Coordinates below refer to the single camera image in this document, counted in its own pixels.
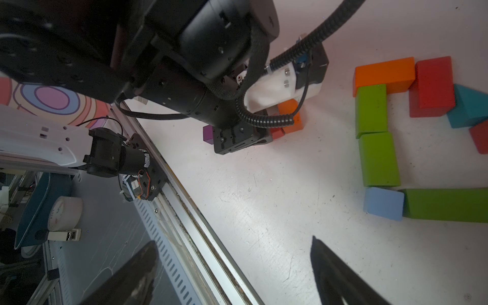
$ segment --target wooden block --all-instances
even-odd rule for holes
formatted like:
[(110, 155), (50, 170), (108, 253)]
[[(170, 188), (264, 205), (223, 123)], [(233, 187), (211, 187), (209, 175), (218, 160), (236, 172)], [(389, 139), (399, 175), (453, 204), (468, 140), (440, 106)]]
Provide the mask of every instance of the wooden block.
[(12, 98), (12, 81), (8, 77), (0, 77), (0, 104), (8, 105)]
[[(294, 99), (287, 100), (283, 103), (278, 104), (278, 109), (280, 114), (290, 114), (298, 107), (298, 102)], [(300, 112), (293, 118), (295, 124), (292, 126), (283, 127), (283, 131), (288, 134), (304, 128), (302, 119), (300, 118)]]
[(488, 119), (488, 94), (454, 85), (456, 106), (447, 113), (452, 128), (472, 127)]
[(364, 186), (401, 184), (393, 137), (389, 132), (362, 135), (359, 138), (359, 155)]
[(359, 87), (386, 84), (386, 93), (406, 92), (415, 80), (415, 59), (403, 58), (356, 67), (352, 96)]
[(409, 89), (410, 117), (440, 117), (456, 105), (451, 57), (415, 64), (416, 80)]
[(478, 152), (482, 155), (488, 154), (488, 120), (469, 129)]
[(273, 140), (279, 139), (285, 135), (282, 128), (270, 128), (269, 132), (271, 133)]
[(415, 219), (488, 223), (488, 188), (404, 189), (403, 216)]
[(363, 210), (369, 214), (401, 221), (404, 199), (402, 192), (370, 187), (366, 189)]
[(363, 134), (387, 131), (386, 85), (359, 88), (356, 95), (356, 139)]
[(213, 145), (213, 127), (207, 125), (203, 127), (203, 141)]

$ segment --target red block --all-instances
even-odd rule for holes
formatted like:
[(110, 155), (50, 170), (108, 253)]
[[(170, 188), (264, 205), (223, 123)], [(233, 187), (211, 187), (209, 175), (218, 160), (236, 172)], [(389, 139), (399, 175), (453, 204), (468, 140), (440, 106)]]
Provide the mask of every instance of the red block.
[(484, 121), (469, 129), (478, 152), (482, 155), (488, 154), (488, 121)]
[(279, 139), (285, 135), (283, 128), (270, 128), (271, 136), (273, 140)]
[(450, 56), (415, 64), (409, 100), (411, 118), (440, 117), (455, 107)]

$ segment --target white table surface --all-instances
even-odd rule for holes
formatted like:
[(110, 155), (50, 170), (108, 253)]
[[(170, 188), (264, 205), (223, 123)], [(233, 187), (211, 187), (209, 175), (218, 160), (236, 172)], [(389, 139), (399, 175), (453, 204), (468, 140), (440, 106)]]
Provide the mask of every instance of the white table surface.
[[(275, 0), (281, 33), (270, 55), (339, 2)], [(140, 120), (265, 304), (320, 303), (312, 235), (392, 304), (488, 304), (487, 224), (363, 212), (352, 97), (354, 67), (410, 56), (452, 56), (455, 83), (488, 92), (487, 16), (486, 0), (367, 0), (324, 42), (330, 65), (301, 111), (304, 130), (268, 145), (221, 156), (202, 141), (202, 122)], [(446, 116), (411, 119), (408, 93), (388, 102), (402, 187), (487, 186), (488, 155), (477, 153), (467, 128), (451, 129)]]

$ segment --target colorful mat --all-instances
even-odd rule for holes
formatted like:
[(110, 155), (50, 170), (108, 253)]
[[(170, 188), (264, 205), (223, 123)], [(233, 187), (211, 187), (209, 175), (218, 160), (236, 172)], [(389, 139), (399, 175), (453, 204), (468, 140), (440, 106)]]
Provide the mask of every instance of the colorful mat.
[[(0, 104), (56, 122), (77, 125), (89, 119), (104, 117), (110, 105), (63, 87), (24, 85), (10, 78), (0, 78)], [(82, 126), (102, 127), (106, 119)]]

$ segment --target orange block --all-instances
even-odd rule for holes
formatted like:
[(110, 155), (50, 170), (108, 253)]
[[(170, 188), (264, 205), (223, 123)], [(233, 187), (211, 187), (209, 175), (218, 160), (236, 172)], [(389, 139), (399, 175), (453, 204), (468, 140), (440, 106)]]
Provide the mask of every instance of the orange block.
[(279, 139), (285, 135), (283, 128), (270, 128), (269, 132), (271, 132), (273, 140)]
[[(280, 111), (280, 114), (290, 114), (295, 111), (295, 109), (297, 109), (297, 106), (298, 102), (294, 99), (291, 99), (278, 104), (278, 110)], [(283, 127), (283, 131), (285, 133), (292, 133), (298, 130), (302, 130), (304, 128), (302, 119), (300, 118), (300, 112), (297, 113), (293, 120), (295, 121), (294, 125)]]
[(359, 87), (386, 84), (386, 93), (406, 92), (415, 80), (415, 59), (403, 58), (356, 67), (352, 96)]

